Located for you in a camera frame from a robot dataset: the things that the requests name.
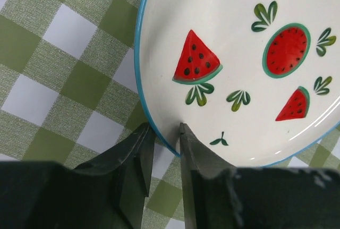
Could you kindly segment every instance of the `watermelon slice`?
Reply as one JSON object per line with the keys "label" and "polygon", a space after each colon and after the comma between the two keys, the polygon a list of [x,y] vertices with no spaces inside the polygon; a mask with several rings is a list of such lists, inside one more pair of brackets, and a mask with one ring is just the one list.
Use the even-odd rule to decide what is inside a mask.
{"label": "watermelon slice", "polygon": [[202,84],[216,76],[222,68],[217,56],[190,30],[173,81],[181,84]]}
{"label": "watermelon slice", "polygon": [[294,72],[304,61],[310,47],[308,29],[291,23],[279,29],[269,40],[262,58],[265,73],[283,78]]}
{"label": "watermelon slice", "polygon": [[309,109],[309,93],[304,87],[298,87],[275,121],[283,121],[306,117]]}

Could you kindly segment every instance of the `table surface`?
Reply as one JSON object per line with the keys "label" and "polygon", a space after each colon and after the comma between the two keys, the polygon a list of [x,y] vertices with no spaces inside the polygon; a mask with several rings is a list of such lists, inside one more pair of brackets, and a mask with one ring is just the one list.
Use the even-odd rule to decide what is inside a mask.
{"label": "table surface", "polygon": [[[145,122],[133,67],[140,0],[0,0],[0,160],[74,168]],[[340,169],[340,128],[275,166]],[[157,140],[142,228],[184,228],[180,160]]]}

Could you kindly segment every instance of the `checkered tablecloth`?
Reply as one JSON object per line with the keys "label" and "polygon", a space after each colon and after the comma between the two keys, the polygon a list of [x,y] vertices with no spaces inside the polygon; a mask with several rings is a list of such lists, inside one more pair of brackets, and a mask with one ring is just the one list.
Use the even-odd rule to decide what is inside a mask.
{"label": "checkered tablecloth", "polygon": [[[73,168],[145,122],[133,38],[140,0],[0,0],[0,160]],[[340,169],[340,128],[276,166]],[[180,160],[156,141],[142,228],[184,228]]]}

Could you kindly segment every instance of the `black seed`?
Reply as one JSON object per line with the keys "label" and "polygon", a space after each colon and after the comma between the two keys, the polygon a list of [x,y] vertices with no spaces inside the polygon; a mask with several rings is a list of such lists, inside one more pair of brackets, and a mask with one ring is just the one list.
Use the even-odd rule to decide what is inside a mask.
{"label": "black seed", "polygon": [[190,70],[189,70],[189,68],[186,68],[184,70],[184,75],[188,76],[189,74],[190,74]]}

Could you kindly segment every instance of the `oval plate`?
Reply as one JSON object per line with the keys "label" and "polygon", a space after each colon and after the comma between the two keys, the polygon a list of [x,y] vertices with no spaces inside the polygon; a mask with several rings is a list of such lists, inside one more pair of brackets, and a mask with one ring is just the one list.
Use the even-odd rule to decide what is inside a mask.
{"label": "oval plate", "polygon": [[339,14],[338,0],[142,0],[135,72],[151,125],[176,153],[187,123],[235,166],[306,148],[340,118]]}

